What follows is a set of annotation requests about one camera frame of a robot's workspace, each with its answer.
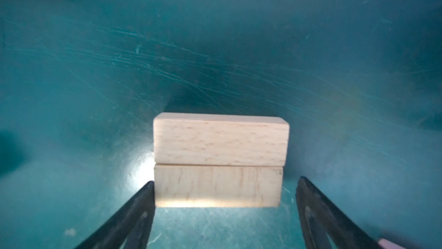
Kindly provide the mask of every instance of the teal wall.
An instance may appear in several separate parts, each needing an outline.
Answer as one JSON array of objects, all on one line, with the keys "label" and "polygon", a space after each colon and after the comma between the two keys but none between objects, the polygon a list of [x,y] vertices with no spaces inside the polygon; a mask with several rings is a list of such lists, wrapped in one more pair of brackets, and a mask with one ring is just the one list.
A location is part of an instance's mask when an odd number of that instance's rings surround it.
[{"label": "teal wall", "polygon": [[304,247],[307,176],[442,244],[442,0],[0,0],[0,248],[72,248],[153,179],[162,111],[290,123],[279,208],[158,209],[149,248]]}]

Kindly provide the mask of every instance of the wooden block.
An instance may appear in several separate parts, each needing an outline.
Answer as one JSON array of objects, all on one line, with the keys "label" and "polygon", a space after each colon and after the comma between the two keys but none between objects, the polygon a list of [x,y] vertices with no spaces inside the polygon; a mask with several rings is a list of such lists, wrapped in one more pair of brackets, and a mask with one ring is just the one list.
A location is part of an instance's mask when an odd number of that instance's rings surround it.
[{"label": "wooden block", "polygon": [[155,165],[157,207],[277,207],[282,168]]},{"label": "wooden block", "polygon": [[289,124],[277,117],[162,113],[153,136],[159,164],[282,167]]}]

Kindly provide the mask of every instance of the pink object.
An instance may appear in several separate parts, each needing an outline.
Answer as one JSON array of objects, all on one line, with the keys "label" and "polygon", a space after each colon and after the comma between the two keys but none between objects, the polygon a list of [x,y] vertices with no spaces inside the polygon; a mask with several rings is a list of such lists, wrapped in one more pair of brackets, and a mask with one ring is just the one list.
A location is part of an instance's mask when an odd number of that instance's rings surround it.
[{"label": "pink object", "polygon": [[397,245],[397,244],[395,244],[395,243],[392,243],[391,241],[388,241],[388,240],[386,240],[386,239],[384,239],[384,238],[381,238],[381,239],[378,241],[378,244],[379,244],[382,248],[384,248],[384,249],[405,249],[404,247],[399,246],[399,245]]}]

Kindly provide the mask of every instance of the stacked wooden blocks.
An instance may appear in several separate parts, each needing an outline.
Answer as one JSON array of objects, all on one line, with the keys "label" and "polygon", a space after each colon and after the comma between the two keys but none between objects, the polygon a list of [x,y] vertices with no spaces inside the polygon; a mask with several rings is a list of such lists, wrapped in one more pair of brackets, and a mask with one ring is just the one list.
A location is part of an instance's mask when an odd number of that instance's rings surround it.
[{"label": "stacked wooden blocks", "polygon": [[277,207],[289,124],[162,113],[153,122],[157,207]]}]

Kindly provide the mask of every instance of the teal background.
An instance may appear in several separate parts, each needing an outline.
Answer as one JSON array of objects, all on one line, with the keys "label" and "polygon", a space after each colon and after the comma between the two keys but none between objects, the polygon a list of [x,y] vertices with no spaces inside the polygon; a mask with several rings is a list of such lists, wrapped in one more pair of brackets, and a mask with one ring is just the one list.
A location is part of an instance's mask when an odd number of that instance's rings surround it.
[{"label": "teal background", "polygon": [[162,111],[290,123],[279,208],[157,209],[149,248],[304,248],[307,176],[442,244],[442,0],[0,0],[0,248],[72,248],[153,179]]}]

